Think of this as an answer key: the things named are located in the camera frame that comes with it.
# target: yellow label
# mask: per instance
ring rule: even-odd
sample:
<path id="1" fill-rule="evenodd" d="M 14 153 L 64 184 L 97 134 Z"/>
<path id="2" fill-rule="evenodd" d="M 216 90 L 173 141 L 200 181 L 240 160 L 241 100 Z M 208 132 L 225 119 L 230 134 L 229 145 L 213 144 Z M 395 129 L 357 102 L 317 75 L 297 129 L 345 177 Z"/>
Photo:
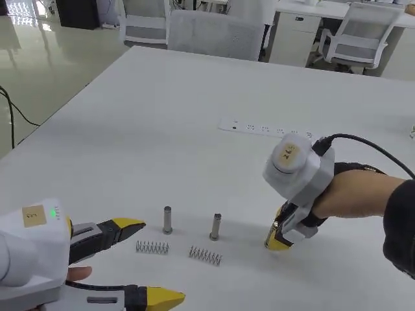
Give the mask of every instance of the yellow label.
<path id="1" fill-rule="evenodd" d="M 35 227 L 46 224 L 46 215 L 43 205 L 28 206 L 21 209 L 23 211 L 23 222 L 25 228 Z"/>
<path id="2" fill-rule="evenodd" d="M 285 144 L 283 150 L 279 154 L 279 163 L 286 167 L 294 161 L 300 149 L 295 144 Z"/>

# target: tiled floor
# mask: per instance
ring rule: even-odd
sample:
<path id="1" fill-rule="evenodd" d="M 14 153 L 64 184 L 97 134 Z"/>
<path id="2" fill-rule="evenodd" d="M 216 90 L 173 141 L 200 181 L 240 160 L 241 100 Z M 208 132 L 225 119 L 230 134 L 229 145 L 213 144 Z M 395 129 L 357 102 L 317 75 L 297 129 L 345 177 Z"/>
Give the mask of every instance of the tiled floor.
<path id="1" fill-rule="evenodd" d="M 116 30 L 63 28 L 39 1 L 36 9 L 30 0 L 7 1 L 13 16 L 0 17 L 0 86 L 32 122 L 50 117 L 128 49 Z M 15 119 L 19 142 L 35 127 L 16 112 Z M 0 97 L 0 158 L 10 148 L 10 113 Z"/>

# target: metal spring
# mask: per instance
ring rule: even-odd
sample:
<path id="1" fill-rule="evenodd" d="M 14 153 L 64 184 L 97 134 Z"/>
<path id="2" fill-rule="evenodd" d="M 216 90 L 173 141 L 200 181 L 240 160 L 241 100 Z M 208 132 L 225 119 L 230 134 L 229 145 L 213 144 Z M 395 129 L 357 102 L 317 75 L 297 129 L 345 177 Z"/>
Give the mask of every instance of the metal spring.
<path id="1" fill-rule="evenodd" d="M 216 266 L 219 266 L 220 262 L 222 261 L 222 255 L 213 253 L 211 251 L 208 251 L 207 249 L 197 248 L 195 246 L 192 246 L 190 248 L 189 257 L 198 260 L 203 260 Z"/>
<path id="2" fill-rule="evenodd" d="M 137 253 L 165 255 L 169 249 L 170 245 L 166 242 L 137 241 L 136 244 Z"/>

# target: hand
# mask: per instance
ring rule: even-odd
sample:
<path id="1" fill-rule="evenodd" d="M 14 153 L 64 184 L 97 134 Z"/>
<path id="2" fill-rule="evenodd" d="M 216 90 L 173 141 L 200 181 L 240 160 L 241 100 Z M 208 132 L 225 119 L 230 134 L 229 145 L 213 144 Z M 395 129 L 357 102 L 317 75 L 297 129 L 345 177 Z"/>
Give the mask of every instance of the hand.
<path id="1" fill-rule="evenodd" d="M 316 200 L 313 212 L 321 219 L 383 216 L 390 195 L 404 181 L 367 170 L 340 173 Z"/>
<path id="2" fill-rule="evenodd" d="M 92 273 L 92 268 L 91 267 L 76 267 L 76 268 L 69 268 L 67 271 L 67 277 L 66 280 L 67 281 L 81 281 L 83 279 L 86 279 L 87 277 L 89 277 Z"/>

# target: power strip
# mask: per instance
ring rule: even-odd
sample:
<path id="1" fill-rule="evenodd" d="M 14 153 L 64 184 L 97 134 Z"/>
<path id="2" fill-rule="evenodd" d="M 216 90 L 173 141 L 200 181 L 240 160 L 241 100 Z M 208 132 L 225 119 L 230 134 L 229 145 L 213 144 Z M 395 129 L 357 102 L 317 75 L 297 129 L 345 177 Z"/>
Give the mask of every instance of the power strip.
<path id="1" fill-rule="evenodd" d="M 271 126 L 266 124 L 254 124 L 251 122 L 244 122 L 236 119 L 221 119 L 218 128 L 224 131 L 248 133 L 254 135 L 264 135 L 282 138 L 287 133 L 295 133 L 301 136 L 306 136 L 310 140 L 316 140 L 320 137 L 313 135 L 308 131 L 298 131 L 294 129 L 286 129 L 279 126 Z"/>

